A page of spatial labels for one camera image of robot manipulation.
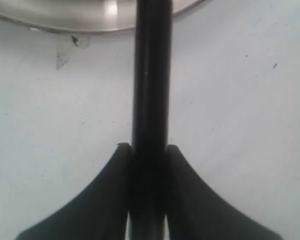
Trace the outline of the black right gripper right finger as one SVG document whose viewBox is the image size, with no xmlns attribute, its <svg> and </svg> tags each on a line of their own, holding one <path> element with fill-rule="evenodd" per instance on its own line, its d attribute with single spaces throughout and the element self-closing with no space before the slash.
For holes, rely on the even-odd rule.
<svg viewBox="0 0 300 240">
<path fill-rule="evenodd" d="M 172 240 L 280 240 L 282 237 L 223 200 L 190 166 L 180 149 L 167 147 L 167 205 Z"/>
</svg>

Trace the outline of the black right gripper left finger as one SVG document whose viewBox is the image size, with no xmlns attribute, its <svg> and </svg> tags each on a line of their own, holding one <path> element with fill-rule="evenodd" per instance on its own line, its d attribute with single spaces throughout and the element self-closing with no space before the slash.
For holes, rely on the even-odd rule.
<svg viewBox="0 0 300 240">
<path fill-rule="evenodd" d="M 19 240 L 123 240 L 131 146 L 120 143 L 98 176 L 72 201 L 21 232 Z"/>
</svg>

